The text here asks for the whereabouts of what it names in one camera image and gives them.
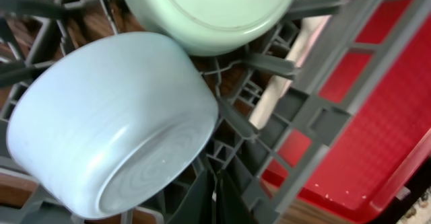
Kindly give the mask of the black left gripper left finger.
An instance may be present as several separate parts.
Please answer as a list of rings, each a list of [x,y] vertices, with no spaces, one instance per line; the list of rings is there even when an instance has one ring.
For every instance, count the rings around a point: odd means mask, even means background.
[[[167,224],[211,224],[214,187],[211,172],[202,171]]]

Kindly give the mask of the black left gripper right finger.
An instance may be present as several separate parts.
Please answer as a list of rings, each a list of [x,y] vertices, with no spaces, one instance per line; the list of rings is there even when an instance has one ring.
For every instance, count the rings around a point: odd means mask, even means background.
[[[225,170],[217,173],[216,223],[217,224],[257,224],[242,201],[231,177]]]

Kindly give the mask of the small light blue bowl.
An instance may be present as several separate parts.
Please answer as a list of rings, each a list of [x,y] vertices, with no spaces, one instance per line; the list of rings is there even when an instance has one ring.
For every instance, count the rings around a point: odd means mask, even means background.
[[[72,213],[103,219],[169,185],[202,151],[218,104],[172,39],[128,32],[87,44],[24,92],[12,159]]]

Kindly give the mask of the green bowl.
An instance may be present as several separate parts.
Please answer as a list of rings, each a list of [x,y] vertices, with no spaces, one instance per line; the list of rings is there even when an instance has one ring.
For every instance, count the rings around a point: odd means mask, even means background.
[[[200,57],[232,52],[268,32],[293,0],[125,0],[149,31]]]

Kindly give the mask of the white plastic spoon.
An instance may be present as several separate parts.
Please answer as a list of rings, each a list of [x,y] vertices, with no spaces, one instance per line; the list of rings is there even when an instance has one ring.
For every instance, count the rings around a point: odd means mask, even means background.
[[[328,15],[306,17],[302,19],[299,34],[285,60],[292,61],[296,66],[300,67],[310,48],[312,37],[316,34],[316,31],[323,27],[323,24],[328,19]],[[249,116],[248,121],[258,130],[263,129],[279,99],[286,93],[291,84],[292,80],[277,75],[272,76],[260,100]]]

